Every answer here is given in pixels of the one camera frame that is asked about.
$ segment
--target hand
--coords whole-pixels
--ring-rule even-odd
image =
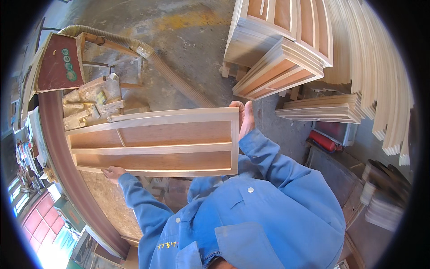
[[[252,113],[252,101],[246,102],[243,105],[242,102],[232,101],[229,107],[239,108],[239,140],[241,140],[247,133],[251,132],[255,128],[254,114]]]
[[[102,169],[101,171],[110,182],[117,185],[118,185],[118,178],[120,178],[120,176],[122,176],[123,174],[127,173],[127,171],[124,168],[116,167],[116,166],[110,166],[109,170]]]

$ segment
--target dust collection pipe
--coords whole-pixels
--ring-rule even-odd
[[[172,84],[183,95],[196,103],[198,106],[204,108],[215,107],[215,105],[211,101],[209,101],[199,90],[188,84],[188,82],[186,82],[170,66],[168,66],[163,61],[163,59],[161,59],[161,57],[155,52],[155,50],[145,42],[83,25],[69,25],[58,33],[77,37],[80,33],[83,32],[104,37],[109,41],[115,42],[126,48],[130,48],[131,50],[137,52],[139,55],[147,59],[148,62],[153,64],[155,69],[157,69],[157,71],[159,71],[160,74],[165,77],[170,84]]]

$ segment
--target sleeve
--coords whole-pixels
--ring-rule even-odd
[[[257,128],[239,141],[239,147],[257,165],[264,178],[285,195],[338,231],[345,229],[342,209],[321,172],[280,154],[279,145],[265,137]]]
[[[134,210],[137,222],[143,233],[140,242],[143,242],[144,247],[139,244],[139,261],[149,267],[161,232],[173,212],[168,206],[157,201],[150,192],[143,188],[140,181],[130,173],[120,176],[118,183],[124,192],[126,204]]]

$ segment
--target person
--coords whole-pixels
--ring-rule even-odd
[[[240,111],[238,175],[194,178],[176,214],[123,168],[104,170],[142,230],[139,268],[334,268],[346,224],[323,176],[255,128],[251,101],[229,106]]]

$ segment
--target green label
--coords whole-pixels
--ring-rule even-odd
[[[75,81],[78,78],[75,71],[73,71],[73,70],[68,70],[66,72],[66,77],[70,81]]]
[[[69,62],[65,63],[65,64],[64,64],[64,67],[65,67],[67,70],[72,70],[72,69],[73,69],[73,65],[72,65],[71,63],[69,63]]]

